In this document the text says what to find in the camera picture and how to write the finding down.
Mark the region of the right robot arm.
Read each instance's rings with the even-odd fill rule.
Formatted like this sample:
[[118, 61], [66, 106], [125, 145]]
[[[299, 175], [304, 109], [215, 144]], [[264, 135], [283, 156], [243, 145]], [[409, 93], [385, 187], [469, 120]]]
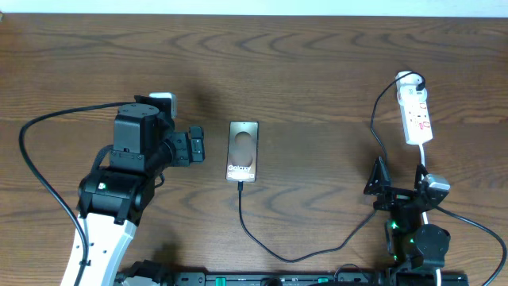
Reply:
[[450, 188], [443, 176], [429, 173], [421, 164], [416, 167], [412, 189], [394, 187], [383, 158], [375, 159], [364, 194], [376, 197], [376, 211], [390, 213], [385, 234], [395, 264], [386, 271], [387, 284], [437, 284], [437, 271], [445, 266], [451, 235], [435, 224], [424, 223], [421, 215], [437, 208]]

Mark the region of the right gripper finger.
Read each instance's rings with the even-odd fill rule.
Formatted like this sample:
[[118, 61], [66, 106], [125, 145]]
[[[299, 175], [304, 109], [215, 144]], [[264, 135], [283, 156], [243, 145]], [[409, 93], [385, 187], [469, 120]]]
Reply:
[[371, 175], [364, 188], [365, 195], [383, 195], [391, 187], [391, 177], [382, 157], [374, 161]]
[[428, 171], [426, 167], [423, 164], [419, 164], [416, 167], [416, 173], [415, 173], [415, 181], [414, 181], [414, 188], [418, 189], [418, 185], [422, 180], [425, 178], [426, 175], [428, 175]]

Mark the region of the white power strip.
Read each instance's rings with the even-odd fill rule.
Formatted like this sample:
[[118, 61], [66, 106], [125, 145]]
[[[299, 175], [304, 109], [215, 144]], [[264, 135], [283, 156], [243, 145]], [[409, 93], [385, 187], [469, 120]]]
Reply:
[[433, 139], [426, 102], [428, 91], [423, 77], [411, 71], [401, 71], [395, 79], [397, 80], [396, 97], [400, 105], [406, 143], [423, 145]]

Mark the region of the Samsung Galaxy smartphone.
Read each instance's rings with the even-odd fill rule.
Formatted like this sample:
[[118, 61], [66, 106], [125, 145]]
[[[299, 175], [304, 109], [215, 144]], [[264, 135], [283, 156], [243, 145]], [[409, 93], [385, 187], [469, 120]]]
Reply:
[[258, 122], [230, 122], [225, 174], [227, 181], [256, 181], [258, 143]]

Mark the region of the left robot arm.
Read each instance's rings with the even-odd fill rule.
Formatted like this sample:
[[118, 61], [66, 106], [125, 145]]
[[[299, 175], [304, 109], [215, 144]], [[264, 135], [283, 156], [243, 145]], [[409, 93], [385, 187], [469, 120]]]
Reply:
[[96, 160], [79, 184], [78, 222], [86, 240], [75, 237], [63, 285], [113, 284], [156, 178], [165, 168], [205, 160], [202, 128], [177, 132], [176, 116], [177, 98], [169, 92], [138, 95], [119, 107], [114, 142], [99, 153], [109, 156], [109, 165]]

